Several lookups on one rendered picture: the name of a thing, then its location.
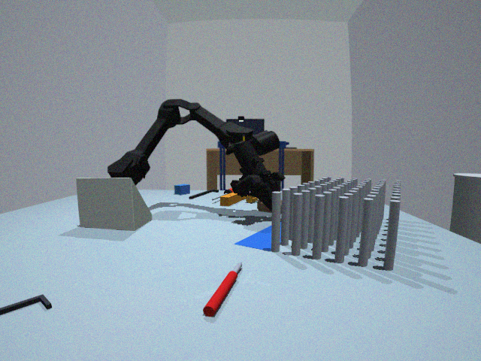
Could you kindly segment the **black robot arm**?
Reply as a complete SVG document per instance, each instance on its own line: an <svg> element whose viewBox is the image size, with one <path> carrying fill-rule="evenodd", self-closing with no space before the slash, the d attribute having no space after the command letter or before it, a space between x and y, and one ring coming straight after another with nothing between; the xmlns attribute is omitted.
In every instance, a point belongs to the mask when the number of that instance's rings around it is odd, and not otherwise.
<svg viewBox="0 0 481 361"><path fill-rule="evenodd" d="M181 117L179 108L189 110L190 114ZM252 129L239 126L232 122L224 122L199 103L190 103L182 99L168 99L159 110L157 119L134 150L130 150L112 165L107 167L111 177L131 177L135 186L150 170L148 158L161 141L168 128L195 120L209 129L227 150L226 155L234 153L238 162L255 155L264 155L280 147L279 138L275 132L263 131L254 135ZM245 141L243 141L245 135Z"/></svg>

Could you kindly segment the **small blue block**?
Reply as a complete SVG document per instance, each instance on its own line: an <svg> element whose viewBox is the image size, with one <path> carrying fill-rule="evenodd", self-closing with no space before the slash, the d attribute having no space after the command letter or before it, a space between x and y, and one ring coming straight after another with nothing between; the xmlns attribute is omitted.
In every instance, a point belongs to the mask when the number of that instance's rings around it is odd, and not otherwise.
<svg viewBox="0 0 481 361"><path fill-rule="evenodd" d="M190 184L180 184L174 185L175 195L186 195L190 194Z"/></svg>

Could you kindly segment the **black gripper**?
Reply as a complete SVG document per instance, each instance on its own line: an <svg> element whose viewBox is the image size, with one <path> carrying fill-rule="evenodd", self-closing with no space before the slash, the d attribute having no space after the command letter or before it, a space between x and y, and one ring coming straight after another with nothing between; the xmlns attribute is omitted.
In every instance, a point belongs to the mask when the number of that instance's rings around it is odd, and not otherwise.
<svg viewBox="0 0 481 361"><path fill-rule="evenodd" d="M263 158L255 155L240 164L240 172L245 172L247 176L235 185L235 191L240 196L250 188L251 193L247 195L259 199L272 212L272 192L281 192L280 183L285 176L279 171L267 171L263 162Z"/></svg>

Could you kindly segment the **blue flat strip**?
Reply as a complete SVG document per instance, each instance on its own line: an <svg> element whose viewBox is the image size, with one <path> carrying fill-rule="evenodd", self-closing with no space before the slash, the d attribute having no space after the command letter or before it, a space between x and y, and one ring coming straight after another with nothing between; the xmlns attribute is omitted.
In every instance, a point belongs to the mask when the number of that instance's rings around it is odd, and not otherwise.
<svg viewBox="0 0 481 361"><path fill-rule="evenodd" d="M271 251L271 225L235 244Z"/></svg>

